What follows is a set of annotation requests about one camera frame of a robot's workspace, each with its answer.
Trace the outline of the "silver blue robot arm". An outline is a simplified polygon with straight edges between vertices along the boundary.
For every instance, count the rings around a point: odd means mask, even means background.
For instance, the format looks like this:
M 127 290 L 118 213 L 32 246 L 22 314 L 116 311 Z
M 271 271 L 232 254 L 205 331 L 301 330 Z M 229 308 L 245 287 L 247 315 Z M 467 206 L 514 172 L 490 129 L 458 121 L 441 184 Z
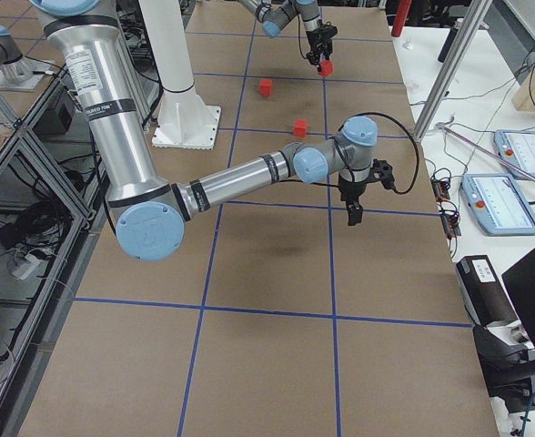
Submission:
M 338 29 L 322 20 L 317 1 L 284 1 L 277 7 L 270 1 L 241 0 L 238 3 L 256 18 L 269 38 L 279 36 L 288 24 L 297 19 L 304 26 L 309 43 L 309 50 L 302 57 L 315 66 L 321 76 L 333 73 L 330 56 L 333 53 L 332 39 Z
M 38 1 L 50 44 L 66 61 L 82 113 L 106 166 L 106 204 L 114 232 L 131 258 L 158 261 L 180 247 L 186 224 L 229 200 L 298 177 L 316 184 L 338 176 L 350 224 L 362 217 L 359 196 L 370 181 L 377 124 L 348 118 L 331 138 L 294 142 L 246 163 L 197 177 L 216 141 L 221 110 L 196 91 L 184 24 L 175 1 L 140 5 L 156 61 L 162 100 L 156 131 L 148 135 L 137 112 L 117 43 L 114 6 L 107 1 Z

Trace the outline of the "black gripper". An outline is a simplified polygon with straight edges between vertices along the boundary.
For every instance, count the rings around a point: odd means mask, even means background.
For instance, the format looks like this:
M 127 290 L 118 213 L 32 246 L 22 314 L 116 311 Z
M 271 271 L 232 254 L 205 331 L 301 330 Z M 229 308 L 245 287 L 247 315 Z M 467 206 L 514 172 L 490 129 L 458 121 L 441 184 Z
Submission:
M 362 223 L 364 209 L 359 204 L 359 198 L 365 193 L 367 184 L 366 180 L 353 182 L 344 179 L 342 176 L 338 177 L 340 200 L 346 203 L 348 225 L 350 227 Z
M 333 51 L 332 39 L 338 33 L 334 25 L 321 25 L 319 28 L 307 31 L 309 51 L 306 53 L 307 61 L 319 67 L 320 56 L 322 60 L 329 60 Z

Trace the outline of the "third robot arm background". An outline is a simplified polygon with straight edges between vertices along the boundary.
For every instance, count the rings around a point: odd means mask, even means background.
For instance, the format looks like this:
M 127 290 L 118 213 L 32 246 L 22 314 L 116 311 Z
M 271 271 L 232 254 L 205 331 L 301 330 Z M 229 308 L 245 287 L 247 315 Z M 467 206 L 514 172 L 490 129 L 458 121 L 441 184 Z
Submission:
M 0 89 L 32 91 L 45 75 L 45 65 L 27 59 L 8 29 L 0 25 Z

